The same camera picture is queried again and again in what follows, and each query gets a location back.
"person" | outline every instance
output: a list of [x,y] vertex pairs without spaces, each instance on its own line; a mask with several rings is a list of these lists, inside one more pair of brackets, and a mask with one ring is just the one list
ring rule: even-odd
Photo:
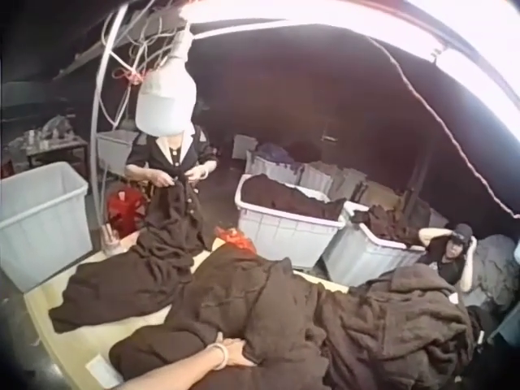
[[191,184],[204,180],[217,167],[217,158],[206,134],[190,125],[181,134],[149,136],[139,134],[127,158],[125,176],[149,181],[155,187],[168,187],[184,173]]
[[201,352],[152,370],[113,390],[189,390],[210,371],[222,370],[226,366],[254,366],[244,357],[244,344],[243,340],[238,339],[223,340],[219,332],[216,341]]
[[451,285],[459,283],[464,293],[469,292],[473,281],[473,254],[477,247],[471,227],[465,223],[458,224],[453,231],[425,227],[418,234],[427,248],[418,262],[437,270]]

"brown garment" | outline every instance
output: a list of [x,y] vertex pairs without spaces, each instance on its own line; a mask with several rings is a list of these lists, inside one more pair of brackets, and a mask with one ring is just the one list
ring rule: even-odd
[[350,219],[353,223],[364,223],[371,232],[383,240],[402,242],[406,246],[423,245],[419,240],[418,229],[399,224],[400,214],[372,206],[367,211],[354,211]]
[[327,332],[333,389],[437,389],[459,375],[475,346],[456,289],[423,264],[382,274],[349,294],[330,292],[317,308]]
[[225,337],[246,340],[244,354],[258,367],[211,372],[194,390],[326,389],[325,338],[314,325],[318,289],[292,284],[288,259],[270,262],[250,251],[224,245],[197,269],[163,325],[143,327],[110,351],[125,379],[186,358]]
[[180,295],[192,279],[193,256],[215,240],[197,195],[177,180],[156,191],[145,221],[127,253],[78,266],[63,304],[49,312],[56,332],[155,313]]
[[328,203],[307,197],[301,191],[290,188],[266,175],[256,175],[242,184],[242,201],[286,213],[305,217],[337,221],[346,199]]

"cap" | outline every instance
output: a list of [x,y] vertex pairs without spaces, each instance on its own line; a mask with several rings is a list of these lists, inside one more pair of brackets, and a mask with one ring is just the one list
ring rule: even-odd
[[468,245],[471,242],[473,236],[473,229],[470,225],[465,223],[459,223],[452,233],[452,240],[463,245]]

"white bracelet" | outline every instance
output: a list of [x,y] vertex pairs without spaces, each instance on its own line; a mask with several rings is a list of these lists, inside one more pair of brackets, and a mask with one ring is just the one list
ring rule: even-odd
[[206,349],[211,349],[211,348],[217,348],[217,349],[220,349],[222,351],[222,354],[224,355],[224,358],[223,358],[222,362],[213,369],[215,371],[222,370],[225,366],[228,365],[228,360],[229,360],[228,349],[224,345],[222,345],[220,343],[213,343],[213,344],[210,344],[210,345],[208,345],[206,347]]

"black uniform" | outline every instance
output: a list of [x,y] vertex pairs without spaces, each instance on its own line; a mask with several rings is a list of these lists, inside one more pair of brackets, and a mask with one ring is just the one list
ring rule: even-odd
[[[186,130],[180,148],[173,150],[164,138],[140,133],[132,144],[132,150],[127,158],[127,165],[136,165],[159,169],[166,172],[174,180],[192,169],[197,164],[216,161],[217,157],[206,134],[198,126]],[[151,197],[153,186],[149,185],[146,195]]]
[[431,268],[435,268],[439,272],[439,276],[451,285],[455,285],[462,277],[462,271],[466,264],[466,256],[464,251],[449,262],[443,262],[442,259],[446,253],[446,245],[451,237],[441,236],[433,238],[427,247],[427,252],[418,260],[422,264],[427,264]]

